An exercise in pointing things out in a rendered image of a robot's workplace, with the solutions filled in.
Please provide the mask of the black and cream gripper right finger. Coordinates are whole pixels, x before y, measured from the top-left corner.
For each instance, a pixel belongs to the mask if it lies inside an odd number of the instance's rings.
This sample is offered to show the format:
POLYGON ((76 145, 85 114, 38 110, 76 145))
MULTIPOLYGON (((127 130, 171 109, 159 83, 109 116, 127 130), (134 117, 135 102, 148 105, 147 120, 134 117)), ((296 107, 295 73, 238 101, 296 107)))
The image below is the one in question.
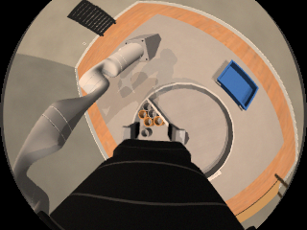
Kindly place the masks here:
POLYGON ((173 124, 168 124, 168 137, 170 141, 178 141, 183 144, 185 140, 185 129, 180 129, 173 124))

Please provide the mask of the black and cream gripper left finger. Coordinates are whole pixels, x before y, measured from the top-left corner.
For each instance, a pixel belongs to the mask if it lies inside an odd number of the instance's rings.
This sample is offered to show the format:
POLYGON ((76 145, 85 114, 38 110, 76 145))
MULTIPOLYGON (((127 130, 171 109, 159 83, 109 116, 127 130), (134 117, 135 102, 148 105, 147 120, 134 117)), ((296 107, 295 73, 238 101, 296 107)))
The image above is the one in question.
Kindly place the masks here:
POLYGON ((135 122, 129 126, 122 126, 122 142, 126 139, 136 139, 140 134, 140 122, 135 122))

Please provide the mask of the blue plastic tray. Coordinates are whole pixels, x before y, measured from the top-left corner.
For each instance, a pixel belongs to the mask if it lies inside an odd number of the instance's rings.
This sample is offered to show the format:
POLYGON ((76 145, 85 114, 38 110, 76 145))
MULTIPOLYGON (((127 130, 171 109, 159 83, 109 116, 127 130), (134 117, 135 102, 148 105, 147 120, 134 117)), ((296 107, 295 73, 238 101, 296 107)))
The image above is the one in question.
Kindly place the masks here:
POLYGON ((231 97, 241 111, 248 109, 259 89, 251 77, 234 60, 228 63, 218 76, 216 83, 231 97))

